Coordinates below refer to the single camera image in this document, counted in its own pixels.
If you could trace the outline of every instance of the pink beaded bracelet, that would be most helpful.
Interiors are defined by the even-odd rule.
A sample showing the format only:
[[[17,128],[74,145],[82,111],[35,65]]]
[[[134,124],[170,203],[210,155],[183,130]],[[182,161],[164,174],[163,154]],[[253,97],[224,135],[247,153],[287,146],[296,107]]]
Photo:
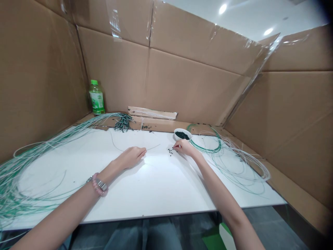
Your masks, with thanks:
[[[102,182],[101,180],[99,180],[99,179],[97,179],[98,182],[99,182],[100,184],[106,186],[105,191],[103,191],[102,188],[101,188],[101,186],[99,186],[99,185],[97,184],[96,177],[97,177],[98,174],[99,174],[99,173],[95,173],[95,174],[92,176],[92,179],[91,179],[91,180],[92,180],[93,187],[94,187],[94,189],[96,190],[96,192],[97,192],[100,196],[106,196],[107,193],[108,193],[109,188],[106,186],[105,183],[103,183],[103,182]]]

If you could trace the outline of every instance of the white ceiling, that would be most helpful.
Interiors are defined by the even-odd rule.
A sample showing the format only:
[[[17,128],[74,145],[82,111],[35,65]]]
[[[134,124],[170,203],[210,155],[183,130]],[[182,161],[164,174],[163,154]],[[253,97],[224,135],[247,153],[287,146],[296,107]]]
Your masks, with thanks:
[[[285,36],[328,23],[315,0],[163,1],[254,41],[277,33]]]

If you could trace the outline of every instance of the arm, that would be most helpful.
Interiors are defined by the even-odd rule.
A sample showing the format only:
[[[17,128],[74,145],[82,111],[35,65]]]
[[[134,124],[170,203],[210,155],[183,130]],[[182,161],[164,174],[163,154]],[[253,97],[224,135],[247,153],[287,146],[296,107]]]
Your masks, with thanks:
[[[124,169],[133,167],[146,154],[145,148],[132,147],[98,174],[98,178],[109,185]],[[79,225],[99,198],[91,182],[71,195],[53,212],[38,223],[12,250],[56,249]]]
[[[193,158],[205,180],[212,200],[225,219],[238,250],[264,250],[260,239],[251,223],[220,178],[208,165],[202,154],[187,140],[176,142],[173,147],[177,152]]]

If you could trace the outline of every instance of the small white bowl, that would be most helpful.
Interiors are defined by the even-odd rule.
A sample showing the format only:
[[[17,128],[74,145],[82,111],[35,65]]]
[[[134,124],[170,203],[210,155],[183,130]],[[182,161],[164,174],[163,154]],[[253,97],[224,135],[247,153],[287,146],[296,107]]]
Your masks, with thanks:
[[[182,128],[176,128],[176,129],[174,130],[174,137],[175,137],[176,141],[182,140],[182,138],[179,138],[179,137],[176,135],[176,132],[183,132],[183,133],[187,134],[187,136],[189,137],[190,140],[192,139],[192,134],[191,134],[190,132],[188,132],[187,130],[182,129]]]

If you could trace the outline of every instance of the ceiling light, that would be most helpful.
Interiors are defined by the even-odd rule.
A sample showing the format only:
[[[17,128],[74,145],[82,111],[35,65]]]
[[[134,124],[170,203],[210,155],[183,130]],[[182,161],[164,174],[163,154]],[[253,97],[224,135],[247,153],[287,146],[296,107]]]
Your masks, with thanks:
[[[265,31],[264,35],[269,35],[270,33],[272,33],[273,28],[269,28],[268,30]]]
[[[221,8],[219,9],[219,14],[220,14],[220,15],[223,14],[223,13],[225,12],[226,9],[227,9],[227,5],[226,5],[226,4],[223,4],[223,5],[221,6]]]

